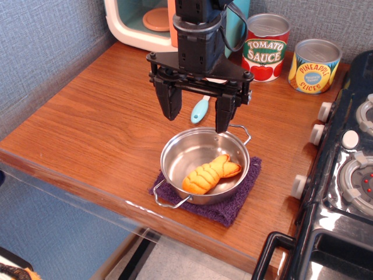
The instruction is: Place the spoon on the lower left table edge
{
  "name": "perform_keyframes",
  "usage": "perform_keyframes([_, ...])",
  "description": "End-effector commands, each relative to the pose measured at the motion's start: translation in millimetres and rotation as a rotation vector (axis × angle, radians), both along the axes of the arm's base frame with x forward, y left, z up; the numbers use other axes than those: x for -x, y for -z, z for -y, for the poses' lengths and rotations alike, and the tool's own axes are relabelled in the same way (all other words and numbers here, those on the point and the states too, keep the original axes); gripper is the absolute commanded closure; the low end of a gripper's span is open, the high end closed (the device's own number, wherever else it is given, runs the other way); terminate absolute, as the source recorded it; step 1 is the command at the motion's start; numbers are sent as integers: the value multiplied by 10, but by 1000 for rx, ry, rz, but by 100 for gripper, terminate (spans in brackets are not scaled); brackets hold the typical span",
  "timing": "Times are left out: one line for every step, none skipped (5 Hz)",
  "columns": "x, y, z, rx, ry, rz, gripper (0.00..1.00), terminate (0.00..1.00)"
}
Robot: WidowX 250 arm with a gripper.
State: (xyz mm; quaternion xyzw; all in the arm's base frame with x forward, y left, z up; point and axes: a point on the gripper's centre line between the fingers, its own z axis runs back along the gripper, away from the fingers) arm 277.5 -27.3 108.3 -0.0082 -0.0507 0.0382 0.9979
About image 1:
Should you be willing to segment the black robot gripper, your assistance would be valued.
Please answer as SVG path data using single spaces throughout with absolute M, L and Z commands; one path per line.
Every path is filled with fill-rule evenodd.
M 173 24 L 177 30 L 178 50 L 147 55 L 151 64 L 150 81 L 168 120 L 173 121 L 179 114 L 184 90 L 216 98 L 217 133 L 227 131 L 235 106 L 249 103 L 249 84 L 254 76 L 226 58 L 226 23 L 225 14 L 217 14 L 211 21 L 200 23 L 175 15 Z M 203 78 L 227 82 L 218 84 L 203 81 Z

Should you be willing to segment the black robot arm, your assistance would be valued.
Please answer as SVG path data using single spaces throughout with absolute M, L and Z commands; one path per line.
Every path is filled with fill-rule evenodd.
M 233 1 L 176 1 L 173 26 L 177 31 L 176 52 L 151 52 L 150 82 L 154 85 L 164 116 L 170 121 L 179 114 L 182 91 L 216 98 L 216 132 L 227 131 L 237 107 L 251 99 L 249 84 L 254 75 L 231 62 L 224 54 L 236 52 L 246 35 L 232 47 L 227 40 L 227 10 L 247 22 Z

